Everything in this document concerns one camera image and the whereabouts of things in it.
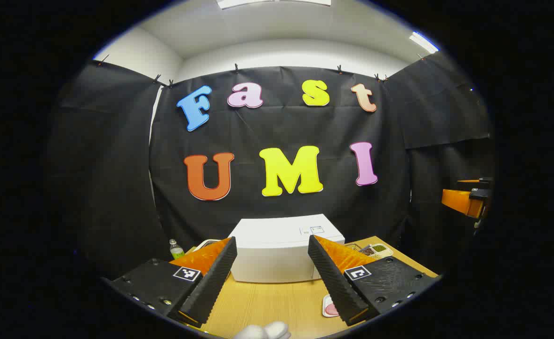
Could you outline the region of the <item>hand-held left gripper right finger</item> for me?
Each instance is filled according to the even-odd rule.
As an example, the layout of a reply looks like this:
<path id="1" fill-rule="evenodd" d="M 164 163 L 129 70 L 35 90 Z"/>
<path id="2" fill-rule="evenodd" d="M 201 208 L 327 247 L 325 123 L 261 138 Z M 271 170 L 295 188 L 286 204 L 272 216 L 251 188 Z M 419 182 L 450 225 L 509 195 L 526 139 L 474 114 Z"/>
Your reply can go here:
<path id="1" fill-rule="evenodd" d="M 308 255 L 348 326 L 401 307 L 440 281 L 393 256 L 375 259 L 315 234 Z"/>

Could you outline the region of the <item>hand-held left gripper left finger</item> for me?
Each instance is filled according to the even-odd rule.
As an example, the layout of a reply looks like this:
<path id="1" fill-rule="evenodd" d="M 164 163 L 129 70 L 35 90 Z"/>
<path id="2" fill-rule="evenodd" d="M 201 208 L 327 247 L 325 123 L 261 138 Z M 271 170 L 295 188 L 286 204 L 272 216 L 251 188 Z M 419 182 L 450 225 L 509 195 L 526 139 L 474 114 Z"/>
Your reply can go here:
<path id="1" fill-rule="evenodd" d="M 236 257 L 236 238 L 229 237 L 170 262 L 150 259 L 110 281 L 110 286 L 164 317 L 202 326 Z"/>

